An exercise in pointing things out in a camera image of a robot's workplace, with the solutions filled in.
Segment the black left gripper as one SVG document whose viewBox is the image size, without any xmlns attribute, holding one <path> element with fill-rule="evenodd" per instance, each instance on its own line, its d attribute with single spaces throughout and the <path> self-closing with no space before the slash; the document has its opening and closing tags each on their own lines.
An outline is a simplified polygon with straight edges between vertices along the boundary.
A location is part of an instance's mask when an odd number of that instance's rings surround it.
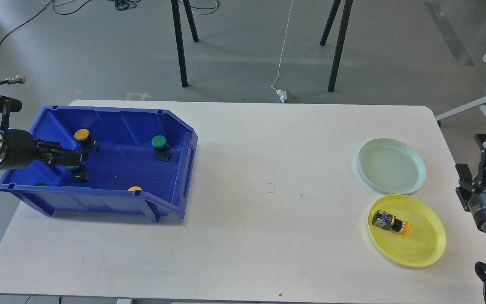
<svg viewBox="0 0 486 304">
<path fill-rule="evenodd" d="M 89 157 L 87 151 L 66 148 L 56 141 L 35 139 L 25 130 L 8 129 L 3 143 L 6 147 L 0 160 L 0 170 L 26 168 L 33 161 L 52 166 L 78 166 Z"/>
</svg>

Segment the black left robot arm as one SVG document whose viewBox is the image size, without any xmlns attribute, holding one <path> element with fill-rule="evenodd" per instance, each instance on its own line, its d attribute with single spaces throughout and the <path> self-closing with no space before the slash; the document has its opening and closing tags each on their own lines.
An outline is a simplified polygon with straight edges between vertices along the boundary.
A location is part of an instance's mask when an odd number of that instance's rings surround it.
<svg viewBox="0 0 486 304">
<path fill-rule="evenodd" d="M 24 76 L 17 75 L 0 81 L 0 85 L 25 81 Z M 10 114 L 21 109 L 21 101 L 0 95 L 0 170 L 26 168 L 33 161 L 52 166 L 77 166 L 88 159 L 91 152 L 66 149 L 58 142 L 35 139 L 26 130 L 11 128 Z"/>
</svg>

